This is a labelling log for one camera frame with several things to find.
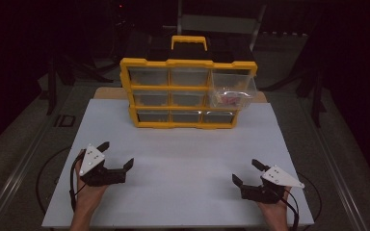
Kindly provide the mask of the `person's left hand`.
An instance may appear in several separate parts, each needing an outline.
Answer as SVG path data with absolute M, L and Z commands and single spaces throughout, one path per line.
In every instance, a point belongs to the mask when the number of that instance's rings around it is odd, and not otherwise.
M 107 190 L 107 186 L 92 187 L 87 186 L 79 176 L 80 166 L 82 162 L 78 161 L 75 167 L 77 175 L 77 186 L 79 193 L 76 199 L 76 208 L 73 216 L 73 222 L 83 223 L 89 222 L 93 213 L 98 207 L 103 194 Z

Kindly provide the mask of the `person's right hand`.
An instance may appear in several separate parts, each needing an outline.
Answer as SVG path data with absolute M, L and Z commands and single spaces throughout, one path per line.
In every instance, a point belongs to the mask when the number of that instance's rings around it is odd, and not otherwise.
M 257 206 L 268 226 L 287 225 L 287 205 L 284 202 L 280 201 L 276 204 L 257 202 Z

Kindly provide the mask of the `grey metal folding chair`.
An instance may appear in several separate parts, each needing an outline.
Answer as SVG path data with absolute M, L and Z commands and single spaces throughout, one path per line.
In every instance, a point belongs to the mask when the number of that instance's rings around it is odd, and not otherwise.
M 203 15 L 186 13 L 184 3 L 187 0 L 177 0 L 176 25 L 172 26 L 175 33 L 180 36 L 199 34 L 232 34 L 249 37 L 250 51 L 253 50 L 262 25 L 264 14 L 268 5 L 259 3 L 254 7 L 254 17 Z

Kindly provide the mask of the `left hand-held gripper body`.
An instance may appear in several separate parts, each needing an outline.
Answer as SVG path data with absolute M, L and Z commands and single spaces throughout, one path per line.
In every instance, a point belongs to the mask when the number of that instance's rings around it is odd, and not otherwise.
M 124 183 L 126 172 L 123 168 L 108 169 L 104 166 L 105 155 L 89 144 L 83 155 L 80 167 L 80 179 L 89 186 L 101 187 Z

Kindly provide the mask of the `set of closed clear drawers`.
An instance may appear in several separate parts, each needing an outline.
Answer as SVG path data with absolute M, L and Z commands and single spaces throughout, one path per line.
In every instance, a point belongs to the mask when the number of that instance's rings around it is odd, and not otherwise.
M 238 111 L 213 105 L 212 72 L 197 67 L 130 67 L 121 76 L 138 127 L 231 128 Z

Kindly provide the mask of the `yellow black drawer organizer cabinet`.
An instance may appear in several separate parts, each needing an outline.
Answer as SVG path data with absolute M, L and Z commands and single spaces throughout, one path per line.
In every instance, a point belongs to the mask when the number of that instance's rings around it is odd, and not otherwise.
M 243 74 L 256 76 L 257 64 L 249 46 L 240 38 L 208 39 L 198 36 L 154 38 L 132 44 L 120 61 L 121 76 L 130 67 L 207 68 L 212 74 Z

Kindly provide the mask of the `black metal stand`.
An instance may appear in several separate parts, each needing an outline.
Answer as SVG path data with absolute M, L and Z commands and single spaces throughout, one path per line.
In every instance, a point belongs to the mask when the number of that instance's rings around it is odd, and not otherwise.
M 77 62 L 67 55 L 51 57 L 48 62 L 48 81 L 47 90 L 43 96 L 48 100 L 47 115 L 50 116 L 57 104 L 57 84 L 56 76 L 59 76 L 65 85 L 73 85 L 75 77 L 72 75 L 72 69 L 82 72 L 87 78 L 99 83 L 112 83 L 111 79 L 101 76 L 116 68 L 118 64 L 109 64 L 101 68 L 91 69 L 86 65 Z
M 312 106 L 310 116 L 314 124 L 320 128 L 320 113 L 325 110 L 322 103 L 323 75 L 319 70 L 310 69 L 302 77 L 296 94 L 307 97 L 312 92 Z

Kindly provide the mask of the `clear plastic pulled-out drawer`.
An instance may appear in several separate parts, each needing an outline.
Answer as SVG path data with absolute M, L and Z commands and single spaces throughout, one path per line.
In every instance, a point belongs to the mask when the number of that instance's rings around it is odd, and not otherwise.
M 243 110 L 257 95 L 257 88 L 252 75 L 216 73 L 211 75 L 209 85 L 209 104 L 212 108 Z M 239 97 L 239 105 L 226 105 L 221 98 Z

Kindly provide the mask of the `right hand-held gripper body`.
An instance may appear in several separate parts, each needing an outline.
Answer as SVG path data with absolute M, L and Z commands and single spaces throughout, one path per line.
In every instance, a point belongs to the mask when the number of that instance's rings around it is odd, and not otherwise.
M 263 174 L 260 176 L 262 184 L 260 186 L 249 186 L 243 183 L 240 188 L 243 199 L 265 204 L 276 204 L 283 199 L 286 187 L 304 188 L 304 183 L 278 166 L 269 167 L 267 171 L 262 172 Z

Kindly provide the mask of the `metal floor rail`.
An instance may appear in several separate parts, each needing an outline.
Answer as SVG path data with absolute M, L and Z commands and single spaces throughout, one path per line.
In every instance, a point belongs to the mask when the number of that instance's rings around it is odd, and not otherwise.
M 368 231 L 366 223 L 361 213 L 359 212 L 354 197 L 350 192 L 348 185 L 346 184 L 346 181 L 339 169 L 337 162 L 333 157 L 333 153 L 327 143 L 326 137 L 322 129 L 320 127 L 317 127 L 315 122 L 313 121 L 313 118 L 311 116 L 311 101 L 306 98 L 298 98 L 298 100 L 302 110 L 304 111 L 306 121 L 310 126 L 310 130 L 312 131 L 315 140 L 318 142 L 320 148 L 322 149 L 322 158 L 324 160 L 325 166 L 354 231 Z
M 12 202 L 45 133 L 71 92 L 72 87 L 58 91 L 58 101 L 51 115 L 46 114 L 46 100 L 34 100 L 0 136 L 0 218 Z

